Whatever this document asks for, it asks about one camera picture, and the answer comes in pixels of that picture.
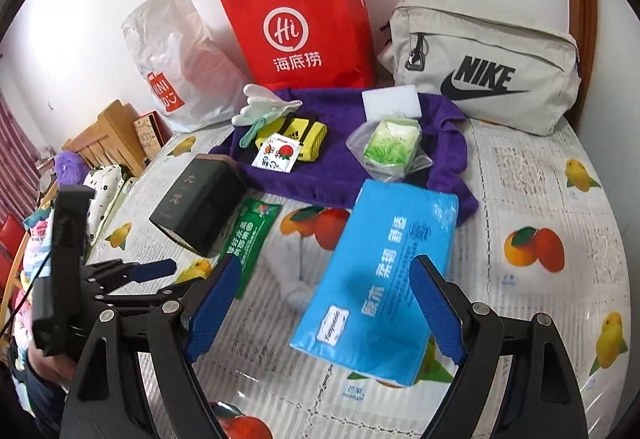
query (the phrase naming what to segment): purple fluffy pillow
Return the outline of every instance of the purple fluffy pillow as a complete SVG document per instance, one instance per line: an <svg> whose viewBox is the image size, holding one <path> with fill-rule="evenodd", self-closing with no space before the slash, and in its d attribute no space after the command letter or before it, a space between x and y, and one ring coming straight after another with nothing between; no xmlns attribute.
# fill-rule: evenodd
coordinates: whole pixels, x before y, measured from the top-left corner
<svg viewBox="0 0 640 439"><path fill-rule="evenodd" d="M75 152L60 152L54 161L58 184L82 184L89 174L89 167Z"/></svg>

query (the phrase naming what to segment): nike bag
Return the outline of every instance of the nike bag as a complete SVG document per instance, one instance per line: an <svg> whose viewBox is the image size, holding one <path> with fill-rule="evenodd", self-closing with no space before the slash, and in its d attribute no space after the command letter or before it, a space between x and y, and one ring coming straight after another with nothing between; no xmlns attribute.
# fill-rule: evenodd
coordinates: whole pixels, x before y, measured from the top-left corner
<svg viewBox="0 0 640 439"><path fill-rule="evenodd" d="M191 0L147 0L122 33L174 132L231 119L246 104L247 80L214 43Z"/></svg>
<svg viewBox="0 0 640 439"><path fill-rule="evenodd" d="M446 96L468 117L549 135L577 98L577 47L568 34L493 7L442 1L401 2L390 25L393 45L379 60L396 85Z"/></svg>
<svg viewBox="0 0 640 439"><path fill-rule="evenodd" d="M221 0L255 83L365 88L375 57L365 0Z"/></svg>

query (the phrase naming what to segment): zipper pull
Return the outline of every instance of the zipper pull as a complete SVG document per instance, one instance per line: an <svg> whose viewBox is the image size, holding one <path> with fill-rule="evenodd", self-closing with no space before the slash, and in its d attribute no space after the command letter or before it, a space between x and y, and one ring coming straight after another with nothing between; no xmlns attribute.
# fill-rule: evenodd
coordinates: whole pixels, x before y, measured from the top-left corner
<svg viewBox="0 0 640 439"><path fill-rule="evenodd" d="M422 45L424 44L424 33L417 33L418 40L415 43L415 49L411 49L409 58L404 64L406 70L416 70L422 72L424 70L424 51Z"/></svg>

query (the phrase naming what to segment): metal screw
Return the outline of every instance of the metal screw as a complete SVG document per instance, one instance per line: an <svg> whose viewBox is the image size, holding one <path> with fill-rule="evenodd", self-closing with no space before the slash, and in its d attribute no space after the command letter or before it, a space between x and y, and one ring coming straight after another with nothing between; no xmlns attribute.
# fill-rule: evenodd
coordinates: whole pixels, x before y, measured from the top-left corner
<svg viewBox="0 0 640 439"><path fill-rule="evenodd" d="M485 316L489 314L491 310L487 304L483 304L482 302L476 302L473 304L474 313L479 314L481 316Z"/></svg>
<svg viewBox="0 0 640 439"><path fill-rule="evenodd" d="M175 313L180 308L180 304L175 300L169 300L162 304L162 312L166 314Z"/></svg>
<svg viewBox="0 0 640 439"><path fill-rule="evenodd" d="M549 316L548 314L539 313L538 316L536 316L536 320L538 320L538 323L540 325L543 325L545 327L551 325L551 316Z"/></svg>
<svg viewBox="0 0 640 439"><path fill-rule="evenodd" d="M107 309L106 311L102 311L100 313L100 321L101 322L110 322L113 320L113 317L116 315L111 309Z"/></svg>

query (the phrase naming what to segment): tissue packet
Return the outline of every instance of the tissue packet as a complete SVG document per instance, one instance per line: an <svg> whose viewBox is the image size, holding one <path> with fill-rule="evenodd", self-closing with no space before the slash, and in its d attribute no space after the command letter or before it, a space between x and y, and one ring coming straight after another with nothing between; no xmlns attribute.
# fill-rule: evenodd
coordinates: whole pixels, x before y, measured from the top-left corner
<svg viewBox="0 0 640 439"><path fill-rule="evenodd" d="M404 387L431 331L409 285L428 255L446 276L458 198L402 183L365 181L291 346Z"/></svg>

